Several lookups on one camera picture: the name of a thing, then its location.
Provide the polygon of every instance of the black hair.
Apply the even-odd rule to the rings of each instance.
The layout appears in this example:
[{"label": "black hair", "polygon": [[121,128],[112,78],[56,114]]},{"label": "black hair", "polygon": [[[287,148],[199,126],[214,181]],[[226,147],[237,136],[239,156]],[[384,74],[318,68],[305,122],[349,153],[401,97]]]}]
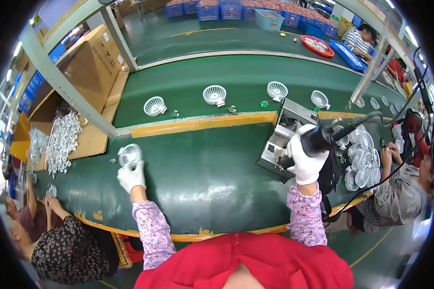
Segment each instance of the black hair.
[{"label": "black hair", "polygon": [[373,28],[371,28],[370,25],[362,23],[362,25],[360,25],[359,28],[357,28],[357,30],[358,31],[366,30],[366,31],[370,32],[371,38],[376,43],[376,38],[377,38],[376,31]]},{"label": "black hair", "polygon": [[405,61],[402,58],[399,58],[398,61],[399,61],[400,65],[402,66],[402,68],[404,70],[406,70],[407,69],[407,65],[405,64]]}]

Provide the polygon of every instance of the cardboard box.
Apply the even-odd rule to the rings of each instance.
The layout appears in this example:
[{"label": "cardboard box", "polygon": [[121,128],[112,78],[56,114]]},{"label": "cardboard box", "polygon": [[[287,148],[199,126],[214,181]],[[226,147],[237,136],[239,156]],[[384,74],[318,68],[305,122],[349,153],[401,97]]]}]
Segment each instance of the cardboard box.
[{"label": "cardboard box", "polygon": [[[106,25],[81,37],[57,62],[58,68],[95,108],[102,112],[124,61]],[[29,120],[52,122],[61,96],[44,81],[29,109]]]}]

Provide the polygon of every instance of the black patterned shirt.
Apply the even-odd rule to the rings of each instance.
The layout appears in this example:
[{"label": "black patterned shirt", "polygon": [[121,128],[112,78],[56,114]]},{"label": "black patterned shirt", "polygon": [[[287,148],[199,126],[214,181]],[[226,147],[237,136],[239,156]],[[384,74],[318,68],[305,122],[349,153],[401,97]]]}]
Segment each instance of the black patterned shirt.
[{"label": "black patterned shirt", "polygon": [[49,280],[78,284],[112,275],[109,261],[90,231],[74,216],[43,234],[32,253],[34,268]]}]

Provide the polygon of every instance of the striped shirt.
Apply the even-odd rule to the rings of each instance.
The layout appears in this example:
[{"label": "striped shirt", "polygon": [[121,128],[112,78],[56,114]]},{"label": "striped shirt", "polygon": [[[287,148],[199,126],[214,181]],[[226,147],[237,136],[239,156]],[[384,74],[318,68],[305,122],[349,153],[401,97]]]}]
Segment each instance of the striped shirt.
[{"label": "striped shirt", "polygon": [[[362,52],[368,53],[369,45],[368,42],[363,41],[362,37],[360,36],[360,33],[357,29],[353,29],[352,31],[347,33],[346,39],[344,40],[344,44],[349,48],[351,51],[353,51],[355,48],[359,49]],[[362,56],[359,56],[359,59],[361,61],[367,61]]]}]

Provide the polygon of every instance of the red tray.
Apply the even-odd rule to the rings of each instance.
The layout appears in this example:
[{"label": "red tray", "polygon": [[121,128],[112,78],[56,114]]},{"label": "red tray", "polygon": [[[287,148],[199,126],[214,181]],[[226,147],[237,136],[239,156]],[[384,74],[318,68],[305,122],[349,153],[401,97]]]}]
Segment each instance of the red tray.
[{"label": "red tray", "polygon": [[[317,49],[313,48],[312,46],[310,46],[309,44],[307,44],[305,42],[306,38],[309,38],[309,39],[315,40],[315,41],[317,41],[319,43],[322,43],[327,49],[324,52],[322,52],[320,50],[317,50]],[[315,53],[317,53],[317,54],[319,54],[319,55],[321,55],[323,57],[333,57],[334,56],[334,50],[331,49],[331,47],[328,44],[326,44],[323,40],[318,39],[318,38],[313,37],[313,36],[310,36],[310,35],[302,35],[301,39],[302,39],[302,43],[304,43],[304,45],[307,46],[307,48],[309,48],[313,52],[315,52]]]}]

